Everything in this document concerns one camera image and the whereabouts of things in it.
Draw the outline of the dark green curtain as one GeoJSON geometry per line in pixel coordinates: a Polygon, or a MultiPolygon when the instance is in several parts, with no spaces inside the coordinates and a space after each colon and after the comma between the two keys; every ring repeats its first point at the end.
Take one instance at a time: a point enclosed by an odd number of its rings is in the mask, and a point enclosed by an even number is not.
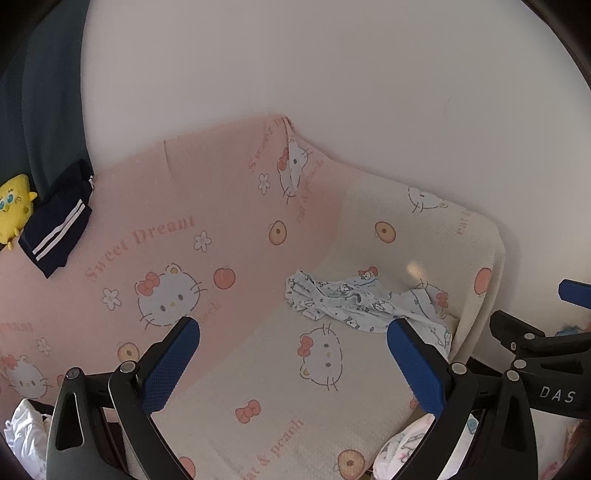
{"type": "Polygon", "coordinates": [[[25,174],[41,197],[71,164],[90,160],[81,95],[89,5],[59,2],[1,75],[1,181],[25,174]]]}

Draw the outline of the light blue cartoon print shorts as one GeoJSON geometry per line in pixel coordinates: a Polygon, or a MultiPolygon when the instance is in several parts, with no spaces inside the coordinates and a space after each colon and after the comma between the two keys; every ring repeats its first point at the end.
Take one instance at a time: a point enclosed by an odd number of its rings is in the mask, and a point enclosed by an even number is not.
{"type": "Polygon", "coordinates": [[[424,288],[394,293],[370,271],[331,282],[298,270],[287,278],[286,300],[311,320],[329,316],[366,333],[385,333],[392,321],[405,319],[424,342],[437,348],[444,358],[450,357],[452,330],[438,315],[424,288]]]}

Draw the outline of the yellow chick plush toy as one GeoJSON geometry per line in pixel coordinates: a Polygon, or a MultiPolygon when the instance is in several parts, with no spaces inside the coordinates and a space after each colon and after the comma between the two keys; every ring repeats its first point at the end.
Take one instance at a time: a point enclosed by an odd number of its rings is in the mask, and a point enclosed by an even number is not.
{"type": "Polygon", "coordinates": [[[38,194],[30,187],[26,174],[19,174],[0,188],[0,242],[8,250],[33,214],[33,202],[38,194]]]}

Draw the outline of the pink white Hello Kitty blanket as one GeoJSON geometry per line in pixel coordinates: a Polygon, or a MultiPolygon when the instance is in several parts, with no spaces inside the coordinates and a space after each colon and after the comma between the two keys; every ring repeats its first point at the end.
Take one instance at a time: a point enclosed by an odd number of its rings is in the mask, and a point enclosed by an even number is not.
{"type": "Polygon", "coordinates": [[[287,304],[298,270],[426,289],[461,361],[499,290],[492,221],[329,159],[281,116],[161,141],[93,182],[65,267],[1,254],[1,416],[190,316],[200,345],[154,419],[196,479],[356,479],[414,411],[383,334],[287,304]]]}

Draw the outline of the white printed pajama garment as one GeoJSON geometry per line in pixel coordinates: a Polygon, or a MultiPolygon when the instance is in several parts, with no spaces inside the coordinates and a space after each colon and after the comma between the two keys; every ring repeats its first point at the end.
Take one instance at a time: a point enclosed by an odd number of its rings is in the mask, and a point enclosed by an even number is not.
{"type": "MultiPolygon", "coordinates": [[[[384,444],[374,461],[372,478],[393,479],[415,453],[435,420],[436,417],[433,414],[425,414],[384,444]]],[[[458,473],[478,426],[478,420],[470,414],[462,435],[439,476],[440,479],[449,479],[458,473]]]]}

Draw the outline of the white cloth at lower left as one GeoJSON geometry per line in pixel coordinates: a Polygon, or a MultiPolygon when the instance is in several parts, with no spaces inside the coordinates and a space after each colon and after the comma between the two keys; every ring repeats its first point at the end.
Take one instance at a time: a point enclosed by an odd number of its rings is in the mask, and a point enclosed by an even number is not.
{"type": "Polygon", "coordinates": [[[32,479],[46,479],[52,416],[51,405],[23,399],[5,422],[3,433],[7,446],[32,479]]]}

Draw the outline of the navy garment with white stripes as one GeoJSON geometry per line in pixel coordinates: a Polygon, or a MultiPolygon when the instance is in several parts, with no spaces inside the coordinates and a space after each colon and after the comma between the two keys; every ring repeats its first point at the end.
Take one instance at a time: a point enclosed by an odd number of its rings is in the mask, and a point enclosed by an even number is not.
{"type": "Polygon", "coordinates": [[[80,159],[51,185],[39,208],[22,231],[18,243],[29,260],[48,279],[66,266],[88,224],[94,191],[93,170],[80,159]]]}

